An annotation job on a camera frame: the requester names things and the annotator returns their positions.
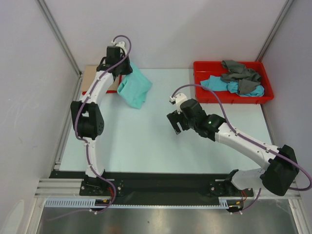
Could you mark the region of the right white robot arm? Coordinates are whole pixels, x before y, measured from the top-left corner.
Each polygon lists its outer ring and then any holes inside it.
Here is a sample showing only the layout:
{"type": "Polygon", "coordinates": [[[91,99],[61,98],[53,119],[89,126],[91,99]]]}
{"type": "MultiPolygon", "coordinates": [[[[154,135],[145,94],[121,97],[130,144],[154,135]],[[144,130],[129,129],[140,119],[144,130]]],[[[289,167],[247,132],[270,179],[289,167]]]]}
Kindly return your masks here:
{"type": "Polygon", "coordinates": [[[237,195],[247,188],[265,188],[274,195],[284,196],[291,188],[299,173],[292,147],[277,147],[245,135],[230,127],[225,118],[206,114],[198,101],[188,99],[184,94],[170,98],[170,103],[176,106],[176,110],[167,118],[176,134],[192,129],[200,137],[229,146],[259,166],[247,171],[231,171],[225,183],[229,195],[237,195]]]}

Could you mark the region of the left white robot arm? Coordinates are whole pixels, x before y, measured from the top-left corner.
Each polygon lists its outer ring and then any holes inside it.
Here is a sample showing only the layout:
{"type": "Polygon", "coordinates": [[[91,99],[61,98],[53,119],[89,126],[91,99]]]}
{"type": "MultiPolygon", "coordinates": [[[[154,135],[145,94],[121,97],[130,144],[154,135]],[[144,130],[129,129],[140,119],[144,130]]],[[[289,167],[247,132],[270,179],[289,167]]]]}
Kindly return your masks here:
{"type": "Polygon", "coordinates": [[[124,42],[113,44],[106,49],[96,67],[95,78],[88,91],[79,101],[72,101],[71,116],[76,138],[83,141],[87,157],[86,175],[99,177],[104,172],[100,156],[99,139],[104,130],[104,119],[100,103],[116,78],[133,72],[124,42]]]}

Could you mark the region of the mint green t shirt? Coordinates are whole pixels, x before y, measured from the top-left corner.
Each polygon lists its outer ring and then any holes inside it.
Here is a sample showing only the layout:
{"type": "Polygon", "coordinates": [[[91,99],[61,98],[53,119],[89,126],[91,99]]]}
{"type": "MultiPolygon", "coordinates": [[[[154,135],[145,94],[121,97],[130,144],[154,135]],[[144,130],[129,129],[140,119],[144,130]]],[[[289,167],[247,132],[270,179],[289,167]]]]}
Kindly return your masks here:
{"type": "Polygon", "coordinates": [[[135,109],[140,109],[146,101],[147,93],[152,87],[152,83],[142,74],[142,72],[130,62],[132,73],[125,76],[117,88],[117,93],[126,103],[135,109]]]}

